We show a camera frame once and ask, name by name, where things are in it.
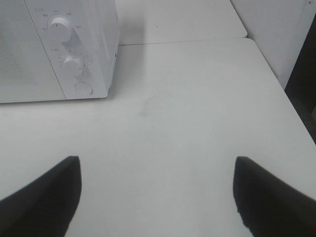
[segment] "white microwave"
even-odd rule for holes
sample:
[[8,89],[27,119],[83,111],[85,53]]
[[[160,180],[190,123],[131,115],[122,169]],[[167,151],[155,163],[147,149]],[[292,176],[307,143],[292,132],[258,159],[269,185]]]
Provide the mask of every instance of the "white microwave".
[[108,96],[115,0],[0,0],[0,102]]

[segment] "control dial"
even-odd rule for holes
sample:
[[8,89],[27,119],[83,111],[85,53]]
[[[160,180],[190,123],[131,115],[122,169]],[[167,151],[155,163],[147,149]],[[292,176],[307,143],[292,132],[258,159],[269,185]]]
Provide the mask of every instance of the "control dial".
[[78,77],[84,70],[84,61],[79,57],[68,56],[63,63],[64,71],[67,75]]
[[54,39],[65,43],[70,40],[74,28],[68,19],[58,16],[50,21],[48,30]]

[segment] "white tabletop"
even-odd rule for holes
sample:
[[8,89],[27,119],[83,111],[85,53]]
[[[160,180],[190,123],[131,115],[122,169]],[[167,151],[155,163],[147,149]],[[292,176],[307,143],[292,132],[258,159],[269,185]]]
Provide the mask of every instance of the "white tabletop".
[[67,237],[250,237],[237,156],[316,198],[316,146],[249,39],[121,46],[107,99],[0,105],[0,198],[69,155]]
[[229,0],[116,0],[121,44],[247,36]]

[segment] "white wall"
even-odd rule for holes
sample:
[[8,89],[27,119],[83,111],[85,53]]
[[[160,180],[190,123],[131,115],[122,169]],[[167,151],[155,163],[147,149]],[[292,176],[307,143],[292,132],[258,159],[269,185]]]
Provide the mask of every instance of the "white wall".
[[316,0],[231,0],[283,88],[316,13]]

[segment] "microwave door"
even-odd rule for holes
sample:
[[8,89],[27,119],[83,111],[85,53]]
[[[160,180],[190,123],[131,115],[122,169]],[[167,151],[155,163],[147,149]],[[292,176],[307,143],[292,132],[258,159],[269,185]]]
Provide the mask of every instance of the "microwave door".
[[0,0],[0,102],[65,95],[22,0]]

